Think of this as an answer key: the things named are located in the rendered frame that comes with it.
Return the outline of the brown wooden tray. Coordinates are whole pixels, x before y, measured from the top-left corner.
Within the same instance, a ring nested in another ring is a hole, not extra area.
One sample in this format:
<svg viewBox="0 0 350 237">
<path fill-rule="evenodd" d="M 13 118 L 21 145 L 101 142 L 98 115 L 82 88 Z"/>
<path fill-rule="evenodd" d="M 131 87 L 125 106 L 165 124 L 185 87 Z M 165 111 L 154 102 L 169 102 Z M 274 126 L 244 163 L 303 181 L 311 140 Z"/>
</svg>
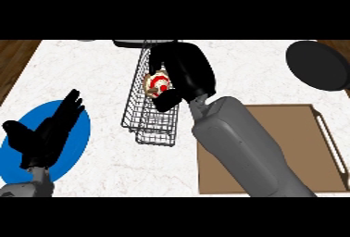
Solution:
<svg viewBox="0 0 350 237">
<path fill-rule="evenodd" d="M 247 106 L 283 148 L 286 161 L 315 193 L 350 193 L 350 171 L 314 105 Z M 216 157 L 197 145 L 199 191 L 202 194 L 246 192 Z"/>
</svg>

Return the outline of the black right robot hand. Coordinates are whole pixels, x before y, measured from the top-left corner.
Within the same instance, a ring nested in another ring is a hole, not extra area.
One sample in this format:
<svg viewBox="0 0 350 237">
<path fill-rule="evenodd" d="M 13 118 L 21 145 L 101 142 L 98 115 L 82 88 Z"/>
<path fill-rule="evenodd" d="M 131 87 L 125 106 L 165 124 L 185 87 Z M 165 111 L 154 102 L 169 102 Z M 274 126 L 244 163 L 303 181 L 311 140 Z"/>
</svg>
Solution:
<svg viewBox="0 0 350 237">
<path fill-rule="evenodd" d="M 188 103 L 202 96 L 216 94 L 216 79 L 206 55 L 196 44 L 171 42 L 151 49 L 150 73 L 166 67 L 175 89 L 154 99 L 159 112 L 168 112 L 181 102 Z"/>
</svg>

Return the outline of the blue oval placemat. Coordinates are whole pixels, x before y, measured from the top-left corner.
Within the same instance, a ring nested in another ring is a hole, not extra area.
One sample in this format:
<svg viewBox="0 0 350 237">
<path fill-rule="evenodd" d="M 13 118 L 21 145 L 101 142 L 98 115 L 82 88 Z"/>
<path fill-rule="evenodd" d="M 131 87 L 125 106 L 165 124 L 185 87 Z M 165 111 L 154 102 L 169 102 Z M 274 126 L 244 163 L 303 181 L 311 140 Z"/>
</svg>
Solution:
<svg viewBox="0 0 350 237">
<path fill-rule="evenodd" d="M 36 108 L 21 117 L 20 122 L 36 130 L 41 123 L 51 117 L 63 103 L 61 100 L 51 101 Z M 73 169 L 83 155 L 91 138 L 91 117 L 86 111 L 80 114 L 79 121 L 70 132 L 66 148 L 57 164 L 49 168 L 51 180 L 57 181 Z M 20 168 L 23 154 L 10 147 L 10 137 L 0 139 L 0 181 L 5 183 L 20 183 L 32 181 L 33 175 Z"/>
</svg>

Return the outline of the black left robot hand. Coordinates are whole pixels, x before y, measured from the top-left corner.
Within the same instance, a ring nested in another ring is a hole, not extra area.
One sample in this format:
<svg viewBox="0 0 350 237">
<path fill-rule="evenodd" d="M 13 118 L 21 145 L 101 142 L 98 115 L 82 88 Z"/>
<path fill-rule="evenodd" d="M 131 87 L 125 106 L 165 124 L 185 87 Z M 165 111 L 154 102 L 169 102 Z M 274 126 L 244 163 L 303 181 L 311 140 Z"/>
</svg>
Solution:
<svg viewBox="0 0 350 237">
<path fill-rule="evenodd" d="M 51 168 L 55 165 L 83 110 L 80 91 L 73 89 L 55 114 L 44 120 L 36 130 L 15 120 L 4 123 L 10 146 L 23 154 L 23 169 Z"/>
</svg>

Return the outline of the black round pan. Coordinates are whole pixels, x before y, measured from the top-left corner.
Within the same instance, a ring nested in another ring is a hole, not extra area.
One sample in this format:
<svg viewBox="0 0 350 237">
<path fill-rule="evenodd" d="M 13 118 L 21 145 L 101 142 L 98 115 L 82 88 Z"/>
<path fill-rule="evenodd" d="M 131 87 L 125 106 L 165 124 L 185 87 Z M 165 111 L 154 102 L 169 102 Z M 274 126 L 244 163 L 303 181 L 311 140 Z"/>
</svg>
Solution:
<svg viewBox="0 0 350 237">
<path fill-rule="evenodd" d="M 295 76 L 326 91 L 350 89 L 350 62 L 329 45 L 299 41 L 286 50 L 286 62 Z"/>
</svg>

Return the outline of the dark grey appliance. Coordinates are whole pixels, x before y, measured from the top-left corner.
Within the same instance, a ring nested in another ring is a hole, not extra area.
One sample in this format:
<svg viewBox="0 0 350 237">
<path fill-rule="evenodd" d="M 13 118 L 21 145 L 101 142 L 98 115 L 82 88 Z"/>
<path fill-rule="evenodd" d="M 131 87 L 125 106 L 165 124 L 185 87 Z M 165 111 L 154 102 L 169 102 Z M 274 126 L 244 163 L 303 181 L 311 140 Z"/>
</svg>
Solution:
<svg viewBox="0 0 350 237">
<path fill-rule="evenodd" d="M 125 48 L 151 48 L 173 42 L 175 40 L 114 40 L 114 45 Z"/>
</svg>

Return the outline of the red and white cupcake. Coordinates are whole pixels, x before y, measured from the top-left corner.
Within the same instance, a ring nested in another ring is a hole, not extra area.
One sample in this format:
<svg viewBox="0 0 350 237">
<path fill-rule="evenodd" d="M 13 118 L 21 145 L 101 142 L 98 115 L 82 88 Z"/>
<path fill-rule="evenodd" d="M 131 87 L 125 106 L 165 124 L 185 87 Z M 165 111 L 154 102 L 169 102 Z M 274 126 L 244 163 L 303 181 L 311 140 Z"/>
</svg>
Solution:
<svg viewBox="0 0 350 237">
<path fill-rule="evenodd" d="M 172 82 L 166 70 L 159 70 L 154 75 L 145 75 L 142 86 L 148 97 L 159 98 L 159 96 L 171 89 L 171 85 Z"/>
</svg>

